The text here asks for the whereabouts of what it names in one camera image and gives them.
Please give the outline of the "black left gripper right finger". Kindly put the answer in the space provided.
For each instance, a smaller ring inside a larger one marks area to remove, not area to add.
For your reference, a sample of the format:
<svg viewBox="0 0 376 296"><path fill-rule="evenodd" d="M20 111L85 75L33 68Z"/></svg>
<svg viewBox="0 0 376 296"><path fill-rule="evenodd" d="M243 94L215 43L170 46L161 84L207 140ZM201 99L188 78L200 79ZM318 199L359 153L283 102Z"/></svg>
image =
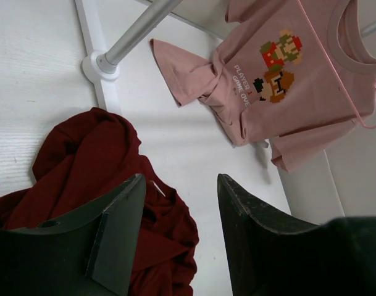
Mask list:
<svg viewBox="0 0 376 296"><path fill-rule="evenodd" d="M217 194L234 295L376 295L376 216L308 223L226 174Z"/></svg>

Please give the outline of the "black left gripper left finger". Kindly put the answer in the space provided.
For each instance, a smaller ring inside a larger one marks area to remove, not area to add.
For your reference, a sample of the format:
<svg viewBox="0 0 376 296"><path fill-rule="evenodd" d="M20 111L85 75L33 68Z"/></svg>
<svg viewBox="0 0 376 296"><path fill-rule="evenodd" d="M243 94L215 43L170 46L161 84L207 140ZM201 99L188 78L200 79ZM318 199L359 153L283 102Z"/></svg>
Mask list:
<svg viewBox="0 0 376 296"><path fill-rule="evenodd" d="M136 174L35 228L0 229L0 295L127 295L145 194Z"/></svg>

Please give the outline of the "dark red t shirt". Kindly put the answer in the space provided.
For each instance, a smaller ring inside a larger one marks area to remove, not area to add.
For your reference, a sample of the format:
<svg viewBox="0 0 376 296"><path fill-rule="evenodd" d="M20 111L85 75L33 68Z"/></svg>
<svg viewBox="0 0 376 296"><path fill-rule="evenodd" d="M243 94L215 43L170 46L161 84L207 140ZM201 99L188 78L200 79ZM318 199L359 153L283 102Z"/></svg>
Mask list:
<svg viewBox="0 0 376 296"><path fill-rule="evenodd" d="M0 197L0 228L33 228L142 174L146 197L128 293L192 295L196 223L139 146L128 120L98 108L58 124L33 164L35 185Z"/></svg>

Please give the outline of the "pink wire hanger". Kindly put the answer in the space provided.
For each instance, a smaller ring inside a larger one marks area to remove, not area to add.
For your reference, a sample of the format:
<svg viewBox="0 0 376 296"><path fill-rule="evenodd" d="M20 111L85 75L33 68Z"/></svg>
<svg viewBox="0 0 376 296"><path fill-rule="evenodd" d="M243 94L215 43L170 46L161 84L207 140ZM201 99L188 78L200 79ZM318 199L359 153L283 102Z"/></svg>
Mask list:
<svg viewBox="0 0 376 296"><path fill-rule="evenodd" d="M362 41L357 1L300 1L307 25L318 41L332 77L351 106L353 118L364 123L376 106L376 59Z"/></svg>

